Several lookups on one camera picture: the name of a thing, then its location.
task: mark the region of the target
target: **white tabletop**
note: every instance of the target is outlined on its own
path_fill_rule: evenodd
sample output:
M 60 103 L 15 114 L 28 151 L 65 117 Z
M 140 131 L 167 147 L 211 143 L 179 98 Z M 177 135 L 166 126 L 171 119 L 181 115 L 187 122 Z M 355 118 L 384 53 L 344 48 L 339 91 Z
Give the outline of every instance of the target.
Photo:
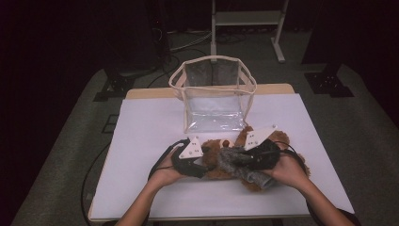
M 247 116 L 254 127 L 276 124 L 306 158 L 311 180 L 338 208 L 354 213 L 311 118 L 298 94 L 255 95 Z M 147 181 L 153 164 L 177 140 L 235 139 L 238 133 L 185 134 L 184 104 L 176 98 L 124 100 L 89 218 L 120 218 Z M 285 218 L 308 215 L 299 192 L 276 184 L 253 193 L 239 180 L 186 178 L 155 197 L 150 219 Z

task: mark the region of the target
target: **human arm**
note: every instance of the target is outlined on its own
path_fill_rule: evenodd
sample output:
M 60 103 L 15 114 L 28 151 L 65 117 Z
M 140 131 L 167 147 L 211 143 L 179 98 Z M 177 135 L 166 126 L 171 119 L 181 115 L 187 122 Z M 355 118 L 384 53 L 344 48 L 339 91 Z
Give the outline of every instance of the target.
M 116 225 L 140 226 L 150 212 L 153 199 L 158 191 L 162 187 L 169 186 L 184 177 L 172 167 L 170 159 L 172 153 L 173 152 L 162 161 L 158 167 L 159 170 L 157 170 L 147 184 L 144 185 L 135 201 Z
M 264 173 L 277 181 L 297 189 L 313 209 L 317 217 L 326 225 L 354 225 L 308 178 L 296 160 L 287 153 L 282 153 L 279 162 Z

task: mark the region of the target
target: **transparent storage bin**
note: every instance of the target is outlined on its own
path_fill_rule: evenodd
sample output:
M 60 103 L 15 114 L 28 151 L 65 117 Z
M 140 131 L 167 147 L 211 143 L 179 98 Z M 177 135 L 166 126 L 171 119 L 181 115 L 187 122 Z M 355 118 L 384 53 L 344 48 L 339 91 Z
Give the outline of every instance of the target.
M 184 102 L 185 133 L 241 131 L 257 86 L 244 63 L 227 56 L 186 61 L 169 85 Z

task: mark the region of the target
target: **floor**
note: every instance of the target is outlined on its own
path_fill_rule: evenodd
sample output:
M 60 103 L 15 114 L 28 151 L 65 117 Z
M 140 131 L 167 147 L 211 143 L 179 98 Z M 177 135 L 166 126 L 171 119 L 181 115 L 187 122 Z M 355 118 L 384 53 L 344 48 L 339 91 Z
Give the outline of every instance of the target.
M 346 66 L 338 76 L 354 97 L 314 94 L 304 73 L 324 65 L 301 65 L 311 32 L 281 34 L 286 58 L 278 63 L 270 43 L 273 32 L 229 35 L 219 39 L 220 55 L 240 58 L 259 84 L 289 83 L 299 93 L 327 154 L 362 225 L 397 225 L 399 200 L 399 131 L 365 88 L 361 77 Z M 172 47 L 197 40 L 200 34 L 169 34 Z M 163 69 L 137 78 L 135 89 L 168 86 L 165 72 L 188 59 L 210 52 L 209 42 L 173 53 Z M 12 225 L 103 225 L 86 222 L 87 213 L 112 138 L 122 98 L 94 102 L 106 82 L 104 70 L 93 74 L 59 134 Z M 311 218 L 285 218 L 284 225 L 315 225 Z M 165 222 L 183 225 L 272 225 L 270 219 Z

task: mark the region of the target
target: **person's right hand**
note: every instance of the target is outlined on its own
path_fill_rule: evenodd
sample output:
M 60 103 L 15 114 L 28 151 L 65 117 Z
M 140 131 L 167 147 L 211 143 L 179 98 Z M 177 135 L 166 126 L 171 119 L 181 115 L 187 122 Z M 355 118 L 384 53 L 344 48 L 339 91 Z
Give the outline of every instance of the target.
M 300 189 L 309 181 L 308 176 L 296 160 L 287 153 L 281 154 L 279 162 L 273 169 L 265 169 L 262 172 L 273 177 L 280 183 L 296 189 Z

